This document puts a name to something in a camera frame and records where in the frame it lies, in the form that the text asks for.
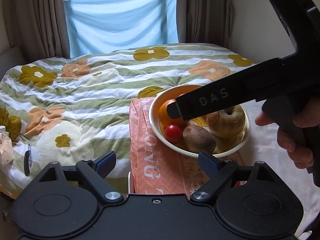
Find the white folding tray table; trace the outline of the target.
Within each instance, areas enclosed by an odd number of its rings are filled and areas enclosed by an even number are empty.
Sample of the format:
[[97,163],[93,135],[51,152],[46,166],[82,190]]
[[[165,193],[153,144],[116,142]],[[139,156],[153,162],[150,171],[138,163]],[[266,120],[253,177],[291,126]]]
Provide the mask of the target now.
[[132,172],[128,173],[127,183],[128,183],[128,194],[134,193],[135,188],[134,188],[134,179],[133,179]]

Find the floral striped quilt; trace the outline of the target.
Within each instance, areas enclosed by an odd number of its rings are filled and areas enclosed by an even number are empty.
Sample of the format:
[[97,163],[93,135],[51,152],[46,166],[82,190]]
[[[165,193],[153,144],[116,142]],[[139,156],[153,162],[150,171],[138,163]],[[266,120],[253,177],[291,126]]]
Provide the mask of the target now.
[[[251,65],[217,45],[176,43],[11,68],[1,80],[1,125],[12,140],[14,161],[1,168],[1,192],[16,198],[49,162],[74,165],[108,150],[117,164],[106,180],[126,192],[131,100],[179,85],[205,85]],[[28,145],[32,166],[26,176]]]

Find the light blue window sheet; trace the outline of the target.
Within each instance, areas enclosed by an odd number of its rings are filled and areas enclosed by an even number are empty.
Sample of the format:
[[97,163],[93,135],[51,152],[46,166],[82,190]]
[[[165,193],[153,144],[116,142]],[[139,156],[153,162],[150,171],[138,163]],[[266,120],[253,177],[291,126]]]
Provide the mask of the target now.
[[71,57],[178,42],[176,0],[66,0]]

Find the small white pink carton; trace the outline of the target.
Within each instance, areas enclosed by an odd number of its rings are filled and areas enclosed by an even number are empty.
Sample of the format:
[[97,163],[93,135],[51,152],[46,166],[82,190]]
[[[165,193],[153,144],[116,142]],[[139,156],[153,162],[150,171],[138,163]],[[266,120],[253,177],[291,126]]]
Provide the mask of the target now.
[[5,167],[14,161],[12,140],[5,126],[0,128],[0,163]]

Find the pink printed cloth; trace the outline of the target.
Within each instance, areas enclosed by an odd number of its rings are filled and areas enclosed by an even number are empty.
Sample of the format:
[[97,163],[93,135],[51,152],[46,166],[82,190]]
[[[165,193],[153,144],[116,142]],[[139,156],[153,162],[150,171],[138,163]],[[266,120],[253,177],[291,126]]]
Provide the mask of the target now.
[[130,159],[137,194],[176,194],[190,196],[208,181],[195,158],[181,155],[165,146],[149,123],[154,98],[132,99],[130,105]]

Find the brown kiwi fruit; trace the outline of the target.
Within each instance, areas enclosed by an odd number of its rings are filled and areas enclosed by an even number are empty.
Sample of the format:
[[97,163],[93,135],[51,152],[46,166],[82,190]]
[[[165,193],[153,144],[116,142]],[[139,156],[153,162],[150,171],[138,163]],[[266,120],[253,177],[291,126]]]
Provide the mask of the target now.
[[188,125],[183,130],[183,140],[190,152],[199,153],[207,151],[214,153],[216,140],[212,133],[197,125]]

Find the right brown curtain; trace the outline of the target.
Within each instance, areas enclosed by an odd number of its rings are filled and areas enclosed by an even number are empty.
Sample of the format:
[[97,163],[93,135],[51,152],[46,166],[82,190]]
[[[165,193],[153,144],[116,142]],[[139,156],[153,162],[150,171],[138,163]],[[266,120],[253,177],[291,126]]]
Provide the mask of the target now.
[[231,0],[176,0],[180,43],[210,43],[229,47]]

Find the cream duck-print bowl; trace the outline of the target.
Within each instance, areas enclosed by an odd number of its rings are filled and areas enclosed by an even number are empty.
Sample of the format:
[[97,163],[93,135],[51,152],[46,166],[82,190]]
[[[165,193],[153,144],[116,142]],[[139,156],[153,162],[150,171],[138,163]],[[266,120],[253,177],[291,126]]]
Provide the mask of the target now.
[[[158,111],[161,105],[163,105],[166,101],[174,99],[178,97],[180,94],[188,93],[198,88],[200,88],[200,85],[185,84],[166,89],[156,95],[155,99],[153,100],[149,108],[149,123],[156,137],[168,148],[191,158],[198,158],[198,154],[189,152],[183,141],[181,141],[177,145],[174,145],[167,141],[167,139],[164,136],[165,128],[159,120]],[[216,140],[214,156],[218,159],[230,159],[231,156],[235,152],[240,150],[240,148],[242,148],[244,144],[248,141],[250,131],[250,119],[248,115],[245,114],[245,125],[238,135],[229,139],[221,139],[217,136],[214,137]]]

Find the left brown curtain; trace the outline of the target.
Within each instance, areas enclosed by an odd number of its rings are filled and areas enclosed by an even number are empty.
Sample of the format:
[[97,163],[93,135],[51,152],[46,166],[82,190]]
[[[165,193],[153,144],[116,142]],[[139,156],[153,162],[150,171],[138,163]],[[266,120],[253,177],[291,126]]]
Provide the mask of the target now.
[[9,44],[28,62],[70,57],[64,0],[3,0]]

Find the brown curtain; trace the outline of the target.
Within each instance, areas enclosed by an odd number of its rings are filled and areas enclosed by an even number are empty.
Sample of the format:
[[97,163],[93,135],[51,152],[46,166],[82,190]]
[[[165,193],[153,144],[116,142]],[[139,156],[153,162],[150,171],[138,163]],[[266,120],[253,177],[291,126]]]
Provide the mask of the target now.
[[64,0],[3,0],[9,44],[28,62],[70,57]]
[[229,47],[231,0],[176,0],[180,43],[210,43]]

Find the wrinkled russet apple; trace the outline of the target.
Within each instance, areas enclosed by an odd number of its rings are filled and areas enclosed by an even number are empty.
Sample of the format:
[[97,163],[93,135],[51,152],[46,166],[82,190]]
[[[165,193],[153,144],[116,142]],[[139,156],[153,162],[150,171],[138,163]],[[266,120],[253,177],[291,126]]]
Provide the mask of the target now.
[[228,139],[238,135],[246,121],[244,110],[240,105],[229,107],[206,115],[210,131],[222,138]]

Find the red cherry tomato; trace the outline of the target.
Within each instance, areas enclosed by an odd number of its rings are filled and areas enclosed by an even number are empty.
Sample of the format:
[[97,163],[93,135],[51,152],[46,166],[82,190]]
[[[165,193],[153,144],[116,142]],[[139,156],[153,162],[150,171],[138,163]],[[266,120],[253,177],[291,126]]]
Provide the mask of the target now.
[[181,129],[177,125],[170,125],[165,128],[165,138],[172,144],[177,144],[181,141],[183,135]]

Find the black key fob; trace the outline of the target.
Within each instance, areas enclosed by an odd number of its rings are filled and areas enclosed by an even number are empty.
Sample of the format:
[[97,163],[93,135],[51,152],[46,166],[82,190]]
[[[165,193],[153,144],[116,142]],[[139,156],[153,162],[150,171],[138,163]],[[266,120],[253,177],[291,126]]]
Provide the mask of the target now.
[[32,166],[31,147],[30,147],[30,145],[28,145],[28,149],[27,149],[27,151],[26,151],[25,154],[24,154],[24,162],[23,162],[23,165],[24,165],[24,174],[25,174],[26,176],[29,176],[29,174],[30,174],[30,169],[31,169],[31,166]]

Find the white tray cloth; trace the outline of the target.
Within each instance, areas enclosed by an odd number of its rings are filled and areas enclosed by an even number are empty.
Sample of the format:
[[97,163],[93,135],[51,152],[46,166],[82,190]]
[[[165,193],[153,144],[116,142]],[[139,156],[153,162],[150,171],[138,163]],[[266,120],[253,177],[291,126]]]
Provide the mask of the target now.
[[312,175],[308,174],[306,169],[296,168],[287,152],[277,144],[276,124],[264,127],[255,124],[262,105],[263,102],[254,100],[242,104],[250,120],[251,131],[248,141],[240,148],[240,154],[248,166],[258,160],[266,162],[299,198],[304,208],[304,216],[296,236],[306,239],[307,227],[319,214],[319,187],[314,185]]

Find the large orange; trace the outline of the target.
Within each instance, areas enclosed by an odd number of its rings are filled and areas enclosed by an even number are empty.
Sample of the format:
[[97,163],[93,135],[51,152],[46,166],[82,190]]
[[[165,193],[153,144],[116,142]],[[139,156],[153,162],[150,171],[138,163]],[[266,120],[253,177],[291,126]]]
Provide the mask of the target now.
[[187,126],[188,121],[183,121],[182,118],[172,119],[167,113],[167,106],[173,102],[175,102],[175,99],[170,99],[161,105],[158,111],[159,120],[165,128],[170,125],[177,125],[180,128],[184,128]]

